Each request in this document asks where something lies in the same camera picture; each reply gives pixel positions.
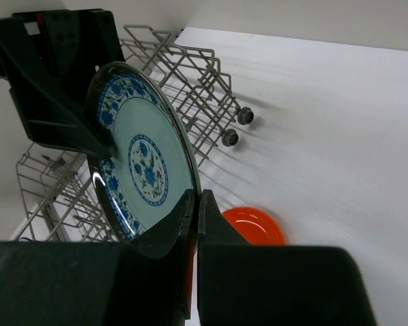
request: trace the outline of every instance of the metal dish rack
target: metal dish rack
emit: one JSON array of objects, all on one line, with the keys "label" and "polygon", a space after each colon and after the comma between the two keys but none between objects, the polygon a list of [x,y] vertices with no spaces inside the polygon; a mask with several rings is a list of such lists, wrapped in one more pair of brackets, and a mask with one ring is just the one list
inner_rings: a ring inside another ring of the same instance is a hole
[{"label": "metal dish rack", "polygon": [[[124,28],[131,37],[120,40],[126,61],[149,75],[173,103],[197,164],[219,142],[235,145],[239,137],[230,125],[249,124],[254,114],[236,101],[231,77],[221,72],[214,51],[178,46],[170,31],[140,25]],[[151,41],[142,40],[149,37]],[[16,172],[26,219],[12,240],[117,240],[98,203],[84,154],[32,144]]]}]

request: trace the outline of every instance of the blue and white plate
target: blue and white plate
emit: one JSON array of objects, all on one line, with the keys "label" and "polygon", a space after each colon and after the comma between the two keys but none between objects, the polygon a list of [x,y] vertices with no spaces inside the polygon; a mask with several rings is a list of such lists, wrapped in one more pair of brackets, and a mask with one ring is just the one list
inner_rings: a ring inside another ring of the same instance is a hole
[{"label": "blue and white plate", "polygon": [[114,62],[92,80],[86,115],[113,136],[117,154],[89,158],[99,201],[120,240],[142,234],[186,189],[201,194],[186,131],[162,91],[142,72]]}]

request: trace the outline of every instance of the red plate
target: red plate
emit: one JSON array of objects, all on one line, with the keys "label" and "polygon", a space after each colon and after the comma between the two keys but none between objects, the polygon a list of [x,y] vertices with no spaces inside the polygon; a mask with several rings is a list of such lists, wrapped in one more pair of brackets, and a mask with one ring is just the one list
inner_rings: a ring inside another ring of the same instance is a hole
[{"label": "red plate", "polygon": [[224,211],[225,219],[252,245],[285,245],[278,224],[263,211],[254,207],[235,207]]}]

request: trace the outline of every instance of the black wheel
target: black wheel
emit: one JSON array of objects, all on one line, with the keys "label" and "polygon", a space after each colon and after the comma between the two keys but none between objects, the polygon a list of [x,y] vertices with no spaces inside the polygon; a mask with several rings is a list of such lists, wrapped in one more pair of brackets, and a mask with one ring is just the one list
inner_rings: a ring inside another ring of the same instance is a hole
[{"label": "black wheel", "polygon": [[227,129],[222,134],[222,144],[227,147],[231,147],[237,144],[239,141],[239,135],[234,129]]},{"label": "black wheel", "polygon": [[237,113],[237,122],[241,125],[250,124],[254,120],[254,112],[249,107],[242,107]]}]

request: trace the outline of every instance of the dishwasher rack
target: dishwasher rack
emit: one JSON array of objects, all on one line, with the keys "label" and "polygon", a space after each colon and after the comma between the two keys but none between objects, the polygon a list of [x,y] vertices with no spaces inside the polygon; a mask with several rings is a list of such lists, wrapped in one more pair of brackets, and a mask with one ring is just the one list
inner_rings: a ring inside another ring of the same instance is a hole
[{"label": "dishwasher rack", "polygon": [[171,41],[171,31],[145,25],[124,29],[130,36],[120,40],[126,61],[149,75],[171,101],[188,132],[198,166],[219,141],[227,147],[236,145],[239,136],[231,124],[250,124],[254,113],[237,102],[231,76],[221,72],[215,52],[179,46]]},{"label": "dishwasher rack", "polygon": [[98,203],[84,154],[32,144],[18,161],[16,173],[26,218],[11,240],[116,240]]}]

